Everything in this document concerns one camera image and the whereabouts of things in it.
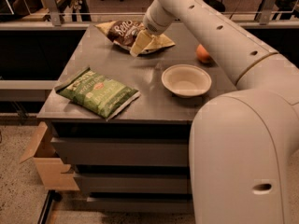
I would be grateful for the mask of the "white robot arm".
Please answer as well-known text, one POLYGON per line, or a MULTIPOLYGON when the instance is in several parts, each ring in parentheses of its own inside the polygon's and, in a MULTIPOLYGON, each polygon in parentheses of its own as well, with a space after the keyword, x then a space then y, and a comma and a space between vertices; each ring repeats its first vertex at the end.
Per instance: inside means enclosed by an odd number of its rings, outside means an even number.
POLYGON ((235 85, 196 114, 189 160, 196 224, 291 224, 290 156, 299 148, 297 67, 203 0, 154 0, 143 39, 180 20, 235 85))

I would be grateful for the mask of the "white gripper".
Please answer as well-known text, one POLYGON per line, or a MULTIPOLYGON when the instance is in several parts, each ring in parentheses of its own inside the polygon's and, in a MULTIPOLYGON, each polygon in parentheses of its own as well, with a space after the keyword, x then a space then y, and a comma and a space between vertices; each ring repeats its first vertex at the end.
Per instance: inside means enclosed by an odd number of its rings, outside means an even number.
POLYGON ((151 42, 151 35, 161 35, 175 20, 175 17, 165 10, 158 0, 154 0, 148 7, 143 18, 146 30, 142 30, 132 45, 130 54, 137 57, 151 42))

